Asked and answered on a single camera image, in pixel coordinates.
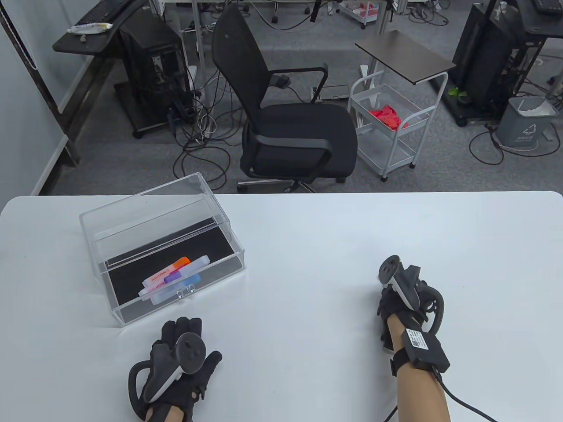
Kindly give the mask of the person's right hand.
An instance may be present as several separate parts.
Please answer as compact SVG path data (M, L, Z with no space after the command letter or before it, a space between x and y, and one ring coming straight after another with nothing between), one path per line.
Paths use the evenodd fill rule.
M382 290L377 315L383 321L381 340L384 348L397 351L402 348L402 333L406 329L422 330L428 316L422 308L412 311L402 301L400 295L389 285Z

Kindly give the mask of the person's left hand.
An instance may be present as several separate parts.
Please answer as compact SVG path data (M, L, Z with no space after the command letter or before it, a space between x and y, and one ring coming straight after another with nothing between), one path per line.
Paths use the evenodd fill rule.
M217 350L207 353L200 318L167 321L149 359L129 370L133 412L149 422L192 421L194 406L205 399L210 377L222 359Z

